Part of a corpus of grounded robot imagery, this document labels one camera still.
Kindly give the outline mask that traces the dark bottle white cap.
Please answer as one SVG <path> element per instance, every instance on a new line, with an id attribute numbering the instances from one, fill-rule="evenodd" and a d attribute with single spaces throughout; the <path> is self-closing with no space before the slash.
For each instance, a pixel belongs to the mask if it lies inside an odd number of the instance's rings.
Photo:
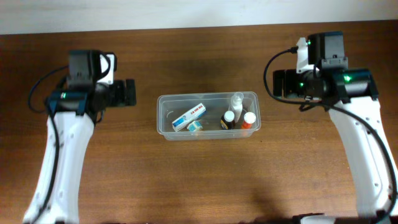
<path id="1" fill-rule="evenodd" d="M 232 111 L 226 111 L 220 120 L 221 128 L 224 130 L 234 129 L 235 120 L 234 113 Z"/>

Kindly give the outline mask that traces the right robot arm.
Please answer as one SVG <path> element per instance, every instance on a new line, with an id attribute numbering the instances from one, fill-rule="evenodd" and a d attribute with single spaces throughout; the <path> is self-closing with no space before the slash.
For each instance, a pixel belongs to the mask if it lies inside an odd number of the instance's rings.
<path id="1" fill-rule="evenodd" d="M 367 69 L 276 70 L 270 96 L 298 105 L 301 112 L 323 108 L 345 148 L 357 199 L 356 218 L 323 214 L 300 223 L 394 223 L 397 221 L 397 166 L 381 121 L 379 93 Z"/>

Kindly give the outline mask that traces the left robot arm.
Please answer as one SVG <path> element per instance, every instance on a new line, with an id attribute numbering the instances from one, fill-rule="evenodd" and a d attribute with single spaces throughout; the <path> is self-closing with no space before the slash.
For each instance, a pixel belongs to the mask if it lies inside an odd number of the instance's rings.
<path id="1" fill-rule="evenodd" d="M 45 99 L 47 143 L 34 196 L 23 223 L 78 223 L 81 173 L 88 143 L 107 107 L 136 105 L 133 79 L 84 89 L 61 79 Z"/>

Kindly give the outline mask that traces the gold lid balm jar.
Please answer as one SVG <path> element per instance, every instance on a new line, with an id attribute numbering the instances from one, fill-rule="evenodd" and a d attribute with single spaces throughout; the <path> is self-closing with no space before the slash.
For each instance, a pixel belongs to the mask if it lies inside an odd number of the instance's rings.
<path id="1" fill-rule="evenodd" d="M 188 126 L 187 126 L 188 131 L 190 132 L 197 132 L 197 131 L 202 131 L 203 126 L 199 121 L 192 121 Z"/>

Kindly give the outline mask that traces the orange tube white cap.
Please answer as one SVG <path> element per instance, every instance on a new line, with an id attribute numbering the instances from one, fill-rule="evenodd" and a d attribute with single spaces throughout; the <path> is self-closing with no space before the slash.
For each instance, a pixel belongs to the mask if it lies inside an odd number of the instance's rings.
<path id="1" fill-rule="evenodd" d="M 256 122 L 256 115 L 253 112 L 244 114 L 241 129 L 251 129 L 252 125 Z"/>

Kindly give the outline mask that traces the white spray bottle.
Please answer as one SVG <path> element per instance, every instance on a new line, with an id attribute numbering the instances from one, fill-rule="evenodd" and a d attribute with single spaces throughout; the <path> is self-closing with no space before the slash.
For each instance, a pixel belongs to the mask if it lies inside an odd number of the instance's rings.
<path id="1" fill-rule="evenodd" d="M 241 92 L 236 92 L 230 99 L 229 110 L 234 113 L 234 122 L 237 123 L 240 119 L 243 110 L 244 95 Z"/>

